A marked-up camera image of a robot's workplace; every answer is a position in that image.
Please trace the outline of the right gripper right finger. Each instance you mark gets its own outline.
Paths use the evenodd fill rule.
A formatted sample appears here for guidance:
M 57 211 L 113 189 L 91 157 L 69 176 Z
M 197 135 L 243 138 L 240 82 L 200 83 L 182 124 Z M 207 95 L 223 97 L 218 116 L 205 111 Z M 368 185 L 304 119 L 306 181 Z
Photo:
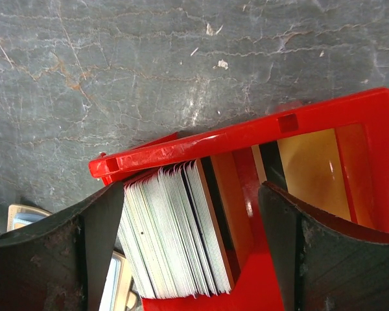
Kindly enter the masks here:
M 389 310 L 389 233 L 268 181 L 258 201 L 285 310 Z

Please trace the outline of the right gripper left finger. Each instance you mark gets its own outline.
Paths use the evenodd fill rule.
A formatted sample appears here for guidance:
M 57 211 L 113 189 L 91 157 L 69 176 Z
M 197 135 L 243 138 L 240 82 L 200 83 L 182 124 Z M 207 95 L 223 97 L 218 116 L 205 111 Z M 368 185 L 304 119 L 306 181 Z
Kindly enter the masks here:
M 124 190 L 112 183 L 40 221 L 0 234 L 0 310 L 98 310 Z

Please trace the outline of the beige leather card holder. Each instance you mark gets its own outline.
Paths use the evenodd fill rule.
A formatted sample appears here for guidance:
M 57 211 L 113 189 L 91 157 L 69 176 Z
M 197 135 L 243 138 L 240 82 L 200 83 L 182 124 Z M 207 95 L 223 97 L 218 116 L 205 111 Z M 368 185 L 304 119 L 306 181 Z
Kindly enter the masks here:
M 38 207 L 12 204 L 8 207 L 7 231 L 20 229 L 51 215 Z M 99 310 L 135 310 L 137 295 L 132 291 L 132 273 L 127 259 L 113 251 Z

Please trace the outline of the red plastic bin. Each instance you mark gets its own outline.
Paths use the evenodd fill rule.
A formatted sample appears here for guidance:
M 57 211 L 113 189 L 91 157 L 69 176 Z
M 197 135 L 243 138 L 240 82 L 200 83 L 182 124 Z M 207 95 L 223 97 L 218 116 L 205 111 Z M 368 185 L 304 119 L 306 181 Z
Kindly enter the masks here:
M 282 310 L 259 216 L 257 193 L 268 180 L 316 207 L 389 232 L 389 89 L 302 106 L 219 130 L 168 135 L 89 163 L 105 185 L 136 172 L 192 159 L 223 157 L 235 176 L 252 252 L 230 294 L 144 299 L 145 310 Z

